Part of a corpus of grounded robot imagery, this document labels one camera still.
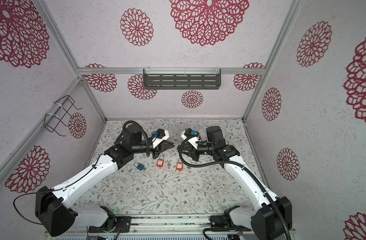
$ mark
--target metal rail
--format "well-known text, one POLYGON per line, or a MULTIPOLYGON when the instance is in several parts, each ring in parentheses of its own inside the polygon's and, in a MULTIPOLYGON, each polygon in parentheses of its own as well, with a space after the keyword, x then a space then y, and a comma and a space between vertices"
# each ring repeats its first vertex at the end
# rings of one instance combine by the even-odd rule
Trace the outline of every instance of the metal rail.
POLYGON ((262 75, 261 79, 257 82, 253 96, 251 97, 251 100, 248 103, 247 109, 244 112, 244 115, 243 115, 244 122, 247 122, 255 104, 257 103, 257 99, 262 94, 264 86, 266 85, 267 77, 272 72, 272 69, 279 57, 279 53, 281 52, 281 50, 284 46, 284 42, 286 41, 286 39, 291 31, 291 28, 294 25, 295 19, 299 14, 302 3, 303 3, 303 0, 293 0, 293 2, 291 4, 291 7, 287 13, 286 19, 283 23, 283 26, 279 32, 278 37, 276 38, 274 47, 272 48, 270 57, 268 58, 268 61, 267 61, 266 67, 265 67, 267 69, 267 71, 262 75))
POLYGON ((79 74, 143 74, 143 69, 149 74, 259 74, 266 72, 265 68, 78 68, 79 74))
MULTIPOLYGON (((65 90, 62 96, 70 95, 73 90, 80 84, 79 79, 75 79, 71 85, 65 90)), ((66 98, 62 99, 60 104, 64 104, 66 98)), ((51 108, 46 113, 56 114, 56 112, 60 109, 60 105, 53 104, 51 108)), ((11 154, 7 157, 7 159, 0 166, 0 186, 3 185, 3 182, 8 178, 9 174, 16 168, 16 166, 22 161, 22 159, 27 154, 28 150, 32 148, 33 144, 39 139, 41 133, 44 131, 44 125, 48 124, 53 118, 50 115, 46 118, 45 124, 44 116, 39 119, 39 122, 31 129, 31 131, 26 135, 26 137, 19 143, 19 145, 11 152, 11 154)))

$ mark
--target table surface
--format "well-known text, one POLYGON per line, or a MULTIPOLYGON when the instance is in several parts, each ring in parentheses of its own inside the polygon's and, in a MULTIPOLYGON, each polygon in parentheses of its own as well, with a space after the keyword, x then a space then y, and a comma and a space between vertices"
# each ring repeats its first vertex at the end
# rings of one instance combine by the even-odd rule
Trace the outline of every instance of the table surface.
MULTIPOLYGON (((97 148, 90 161, 113 145, 125 121, 107 121, 97 148)), ((228 144, 234 145, 250 169, 261 179, 257 163, 240 119, 227 120, 137 120, 151 134, 158 128, 168 130, 168 141, 181 143, 180 134, 191 128, 207 140, 206 128, 220 126, 228 144)), ((76 202, 79 207, 108 206, 115 214, 216 214, 240 205, 252 208, 246 193, 220 165, 176 170, 179 156, 176 149, 163 152, 163 167, 157 159, 135 154, 134 159, 117 172, 107 176, 76 202), (138 163, 146 169, 138 170, 138 163)), ((200 156, 200 163, 213 161, 211 156, 200 156)))

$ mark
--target red mandala pattern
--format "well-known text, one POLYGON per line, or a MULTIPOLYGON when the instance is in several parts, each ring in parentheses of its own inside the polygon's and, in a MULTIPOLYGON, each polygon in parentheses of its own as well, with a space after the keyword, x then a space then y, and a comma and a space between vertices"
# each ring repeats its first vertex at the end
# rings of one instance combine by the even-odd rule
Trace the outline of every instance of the red mandala pattern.
POLYGON ((357 212, 344 223, 345 240, 366 240, 366 214, 357 212))
POLYGON ((291 149, 283 148, 276 160, 280 174, 287 180, 294 180, 299 174, 299 161, 291 149))
POLYGON ((142 74, 132 76, 128 80, 127 85, 132 95, 134 95, 136 98, 143 100, 153 98, 158 92, 157 90, 147 90, 144 88, 142 74))
POLYGON ((264 94, 262 100, 262 113, 267 121, 277 118, 282 107, 281 95, 276 88, 270 88, 264 94))
POLYGON ((81 138, 86 133, 87 123, 84 116, 80 113, 74 113, 71 115, 68 121, 68 130, 70 134, 75 138, 81 138))
POLYGON ((299 65, 308 67, 318 62, 328 49, 331 41, 331 26, 328 22, 318 22, 302 36, 296 54, 299 65))
MULTIPOLYGON (((105 68, 100 64, 89 64, 86 68, 105 68)), ((116 88, 116 78, 114 74, 86 74, 86 81, 96 90, 101 92, 111 92, 116 88)))
POLYGON ((366 122, 366 39, 355 48, 353 61, 347 66, 344 88, 347 90, 346 103, 355 109, 355 118, 366 122))
POLYGON ((248 0, 170 0, 175 28, 191 43, 224 41, 243 21, 248 0))
POLYGON ((49 35, 30 0, 0 0, 0 61, 14 67, 40 65, 49 35))
POLYGON ((148 44, 154 35, 150 19, 144 12, 135 8, 123 13, 120 28, 124 37, 135 46, 148 44))
POLYGON ((4 185, 12 192, 27 193, 42 184, 49 168, 50 159, 46 150, 40 146, 34 146, 4 185))
MULTIPOLYGON (((250 63, 243 68, 264 68, 264 65, 261 63, 250 63)), ((255 88, 258 80, 258 74, 237 74, 234 76, 234 85, 239 90, 248 91, 255 88)))
POLYGON ((203 102, 203 95, 194 90, 187 91, 182 95, 182 103, 187 108, 196 108, 203 102))

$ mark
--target orange padlock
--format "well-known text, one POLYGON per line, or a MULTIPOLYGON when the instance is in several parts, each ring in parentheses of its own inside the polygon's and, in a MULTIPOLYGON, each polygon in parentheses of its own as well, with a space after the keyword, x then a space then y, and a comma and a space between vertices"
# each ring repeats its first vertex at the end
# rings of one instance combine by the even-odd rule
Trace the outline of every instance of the orange padlock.
POLYGON ((162 167, 163 166, 163 163, 164 163, 164 160, 163 159, 158 159, 158 161, 157 161, 157 167, 162 167))

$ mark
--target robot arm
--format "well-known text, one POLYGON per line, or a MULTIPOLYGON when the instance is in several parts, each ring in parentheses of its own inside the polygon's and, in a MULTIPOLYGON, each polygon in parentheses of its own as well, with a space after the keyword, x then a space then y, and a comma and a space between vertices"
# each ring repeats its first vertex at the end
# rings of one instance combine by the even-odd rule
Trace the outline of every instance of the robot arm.
POLYGON ((78 208, 74 203, 97 182, 131 161, 135 153, 146 153, 148 147, 156 159, 161 152, 174 147, 166 141, 169 133, 163 129, 153 132, 151 139, 142 140, 142 136, 147 134, 140 125, 124 127, 120 140, 92 165, 51 190, 46 186, 39 189, 35 215, 51 236, 59 236, 71 227, 94 226, 107 232, 115 228, 115 215, 107 207, 78 208))
MULTIPOLYGON (((198 132, 190 128, 183 131, 181 137, 185 141, 178 147, 178 151, 185 151, 184 153, 195 161, 199 160, 199 155, 211 155, 215 162, 219 162, 234 177, 254 206, 253 211, 234 206, 225 210, 220 218, 211 216, 211 228, 227 229, 242 226, 254 230, 260 240, 271 240, 288 233, 288 229, 292 226, 291 202, 286 197, 279 198, 251 172, 236 148, 226 144, 219 126, 208 127, 206 132, 208 141, 201 141, 198 132)), ((192 167, 200 166, 189 164, 183 159, 181 161, 192 167)))

